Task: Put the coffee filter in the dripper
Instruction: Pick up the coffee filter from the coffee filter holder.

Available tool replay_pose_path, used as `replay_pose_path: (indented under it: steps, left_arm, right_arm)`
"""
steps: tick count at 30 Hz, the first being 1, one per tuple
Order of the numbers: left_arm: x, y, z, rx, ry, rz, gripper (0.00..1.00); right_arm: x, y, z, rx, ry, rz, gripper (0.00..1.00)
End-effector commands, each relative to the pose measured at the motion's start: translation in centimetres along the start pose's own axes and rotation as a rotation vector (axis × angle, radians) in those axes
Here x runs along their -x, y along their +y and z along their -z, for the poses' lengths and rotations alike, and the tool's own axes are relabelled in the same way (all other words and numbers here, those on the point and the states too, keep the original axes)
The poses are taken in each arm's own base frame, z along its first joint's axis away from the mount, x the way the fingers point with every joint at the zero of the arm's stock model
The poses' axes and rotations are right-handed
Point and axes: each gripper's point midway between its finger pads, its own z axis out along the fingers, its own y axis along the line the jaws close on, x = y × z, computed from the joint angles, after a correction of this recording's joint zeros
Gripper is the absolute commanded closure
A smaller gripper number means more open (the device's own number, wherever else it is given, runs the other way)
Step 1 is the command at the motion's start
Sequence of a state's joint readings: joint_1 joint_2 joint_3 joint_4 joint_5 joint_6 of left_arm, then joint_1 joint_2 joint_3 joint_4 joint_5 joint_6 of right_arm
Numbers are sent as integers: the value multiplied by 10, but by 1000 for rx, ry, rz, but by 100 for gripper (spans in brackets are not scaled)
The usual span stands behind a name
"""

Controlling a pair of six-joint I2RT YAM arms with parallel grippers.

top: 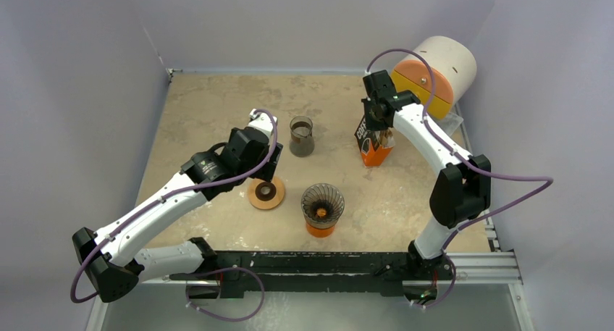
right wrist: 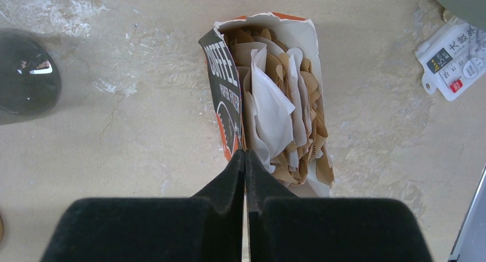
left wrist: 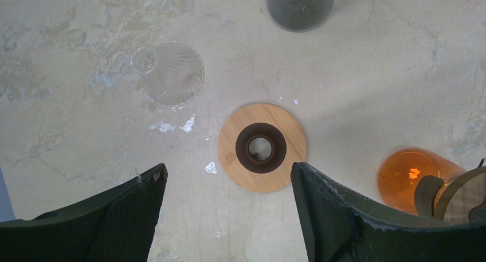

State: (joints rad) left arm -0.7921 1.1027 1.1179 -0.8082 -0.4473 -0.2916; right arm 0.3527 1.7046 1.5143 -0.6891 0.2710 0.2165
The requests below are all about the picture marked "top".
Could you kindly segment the orange glass carafe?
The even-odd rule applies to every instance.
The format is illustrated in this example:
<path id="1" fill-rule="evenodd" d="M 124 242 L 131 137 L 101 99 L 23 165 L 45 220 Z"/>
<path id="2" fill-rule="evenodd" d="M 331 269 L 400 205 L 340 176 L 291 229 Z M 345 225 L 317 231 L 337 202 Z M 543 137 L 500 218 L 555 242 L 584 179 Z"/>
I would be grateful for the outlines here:
<path id="1" fill-rule="evenodd" d="M 335 226 L 336 226 L 336 223 L 326 228 L 319 228 L 319 227 L 314 227 L 309 222 L 306 222 L 306 230 L 308 231 L 310 235 L 314 236 L 315 238 L 325 238 L 325 237 L 330 236 L 334 232 Z"/>

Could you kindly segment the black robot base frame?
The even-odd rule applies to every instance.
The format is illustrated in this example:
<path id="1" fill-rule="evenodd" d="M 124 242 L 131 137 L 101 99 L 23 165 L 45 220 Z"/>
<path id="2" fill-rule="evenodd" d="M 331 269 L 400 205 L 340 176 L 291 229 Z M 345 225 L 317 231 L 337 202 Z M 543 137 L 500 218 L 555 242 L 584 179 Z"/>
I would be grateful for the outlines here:
<path id="1" fill-rule="evenodd" d="M 423 270 L 408 266 L 408 252 L 214 251 L 202 239 L 203 263 L 194 273 L 175 273 L 171 280 L 216 280 L 222 298 L 241 298 L 248 291 L 286 293 L 378 293 L 420 302 L 437 296 L 437 283 L 453 278 L 452 264 Z"/>

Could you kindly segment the smoky grey glass dripper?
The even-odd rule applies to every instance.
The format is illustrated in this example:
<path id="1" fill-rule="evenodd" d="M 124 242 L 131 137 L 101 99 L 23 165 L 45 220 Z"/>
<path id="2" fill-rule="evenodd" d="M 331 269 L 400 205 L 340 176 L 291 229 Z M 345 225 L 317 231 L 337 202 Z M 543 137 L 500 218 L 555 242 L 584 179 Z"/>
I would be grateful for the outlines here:
<path id="1" fill-rule="evenodd" d="M 341 217 L 345 210 L 345 198 L 337 187 L 317 183 L 304 191 L 300 207 L 310 226 L 325 229 L 335 225 Z"/>

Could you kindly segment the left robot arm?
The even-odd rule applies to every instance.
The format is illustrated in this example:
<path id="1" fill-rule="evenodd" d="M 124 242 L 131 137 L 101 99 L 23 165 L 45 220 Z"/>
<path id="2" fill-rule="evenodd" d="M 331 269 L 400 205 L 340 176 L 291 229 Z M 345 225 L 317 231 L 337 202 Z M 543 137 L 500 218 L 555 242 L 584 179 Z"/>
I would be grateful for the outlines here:
<path id="1" fill-rule="evenodd" d="M 139 283 L 173 274 L 210 278 L 216 260 L 204 239 L 147 249 L 146 244 L 178 219 L 248 179 L 270 181 L 283 146 L 278 119 L 266 109 L 253 109 L 244 128 L 233 128 L 227 141 L 194 154 L 171 179 L 143 203 L 114 222 L 72 235 L 79 268 L 70 300 L 104 303 L 126 296 Z"/>

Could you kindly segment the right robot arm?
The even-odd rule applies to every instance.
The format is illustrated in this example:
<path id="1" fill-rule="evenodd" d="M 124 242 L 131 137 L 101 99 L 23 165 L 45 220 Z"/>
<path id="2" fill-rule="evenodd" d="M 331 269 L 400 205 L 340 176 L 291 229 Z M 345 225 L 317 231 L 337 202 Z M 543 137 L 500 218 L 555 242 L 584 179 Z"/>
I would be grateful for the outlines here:
<path id="1" fill-rule="evenodd" d="M 491 164 L 483 155 L 472 156 L 456 144 L 424 114 L 424 106 L 410 91 L 397 91 L 385 70 L 363 77 L 366 129 L 390 128 L 405 136 L 421 153 L 437 176 L 429 208 L 432 218 L 408 247 L 406 267 L 417 278 L 426 277 L 442 260 L 445 243 L 461 225 L 476 219 L 490 206 Z"/>

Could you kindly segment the coffee paper filter box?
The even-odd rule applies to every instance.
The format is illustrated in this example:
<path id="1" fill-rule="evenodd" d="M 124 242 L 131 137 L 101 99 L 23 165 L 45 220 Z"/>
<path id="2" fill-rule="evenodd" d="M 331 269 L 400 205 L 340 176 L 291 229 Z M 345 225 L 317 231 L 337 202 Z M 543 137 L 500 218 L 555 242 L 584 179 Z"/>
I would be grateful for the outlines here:
<path id="1" fill-rule="evenodd" d="M 354 136 L 365 167 L 380 166 L 395 146 L 391 129 L 369 130 L 366 127 L 365 117 L 361 118 Z"/>

